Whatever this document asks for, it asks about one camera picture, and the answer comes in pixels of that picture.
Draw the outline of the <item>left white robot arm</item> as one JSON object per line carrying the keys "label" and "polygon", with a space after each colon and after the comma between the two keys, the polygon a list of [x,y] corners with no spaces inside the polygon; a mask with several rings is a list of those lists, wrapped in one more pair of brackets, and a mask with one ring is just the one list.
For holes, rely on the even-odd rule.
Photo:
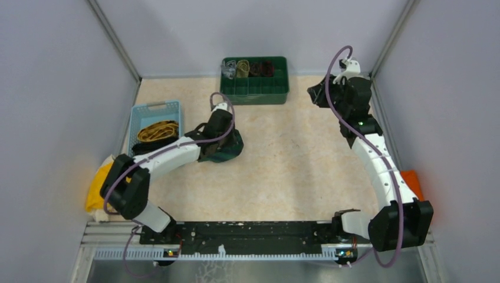
{"label": "left white robot arm", "polygon": [[221,163],[234,159],[242,147],[233,114],[216,107],[208,122],[201,123],[175,142],[147,154],[116,157],[100,196],[105,205],[110,205],[123,218],[148,227],[157,240],[169,244],[177,235],[176,222],[149,200],[151,182],[192,162]]}

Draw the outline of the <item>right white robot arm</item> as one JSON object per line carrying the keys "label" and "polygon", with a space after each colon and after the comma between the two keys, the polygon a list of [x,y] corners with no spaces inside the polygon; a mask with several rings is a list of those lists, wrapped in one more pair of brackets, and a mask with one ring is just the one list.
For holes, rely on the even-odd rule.
{"label": "right white robot arm", "polygon": [[379,212],[369,216],[358,209],[336,212],[333,238],[347,243],[354,235],[368,239],[378,252],[424,244],[433,207],[421,200],[403,179],[387,149],[382,128],[370,112],[371,81],[362,77],[330,75],[307,93],[320,108],[334,107],[340,115],[342,136],[363,162],[376,194]]}

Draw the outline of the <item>green plaid tie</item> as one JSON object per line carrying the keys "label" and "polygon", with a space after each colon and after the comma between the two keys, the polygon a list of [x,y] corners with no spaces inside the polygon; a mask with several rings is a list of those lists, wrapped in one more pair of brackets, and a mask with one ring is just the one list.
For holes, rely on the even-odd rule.
{"label": "green plaid tie", "polygon": [[244,142],[239,130],[232,132],[221,141],[202,146],[198,162],[223,163],[238,157],[244,148]]}

